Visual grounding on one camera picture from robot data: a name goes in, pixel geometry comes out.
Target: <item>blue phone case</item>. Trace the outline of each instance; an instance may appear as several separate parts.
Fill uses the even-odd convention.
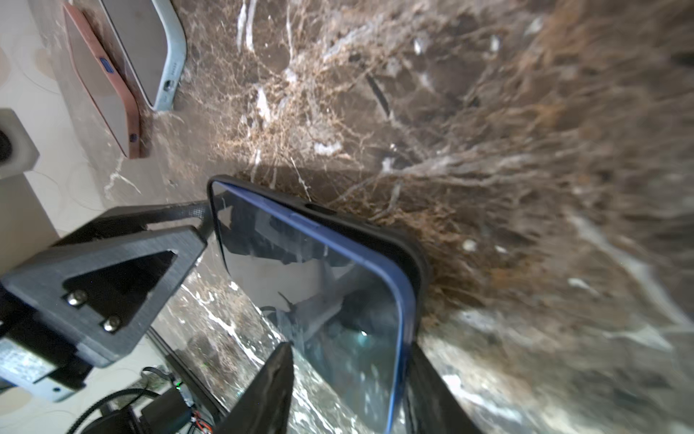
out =
[[[405,367],[409,357],[410,347],[414,339],[416,323],[416,302],[412,284],[405,273],[390,259],[365,247],[349,238],[326,228],[325,226],[294,212],[279,203],[266,199],[256,193],[249,192],[229,184],[222,184],[229,192],[251,203],[259,209],[273,215],[293,228],[318,240],[331,249],[355,261],[357,264],[376,273],[390,288],[400,314],[400,330],[398,333],[397,359],[391,403],[388,414],[388,425],[385,433],[393,426],[393,415],[397,404],[403,395],[405,384]]]

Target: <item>marble surface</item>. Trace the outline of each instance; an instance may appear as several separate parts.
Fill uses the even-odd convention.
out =
[[[226,173],[401,228],[434,270],[418,341],[486,432],[691,432],[691,2],[173,0],[188,57],[153,113],[75,0],[140,105],[127,161],[60,2],[29,3],[108,206]],[[229,406],[278,339],[214,249],[155,327]],[[297,365],[293,432],[366,432]]]

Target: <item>screw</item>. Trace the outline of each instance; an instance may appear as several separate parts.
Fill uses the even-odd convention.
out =
[[[67,295],[67,298],[65,299],[67,301],[67,304],[70,306],[79,306],[80,304],[84,303],[87,301],[87,293],[82,291],[82,290],[76,290],[74,292],[70,292]]]
[[[103,329],[109,333],[114,333],[121,326],[121,319],[114,316],[109,317],[103,323]]]

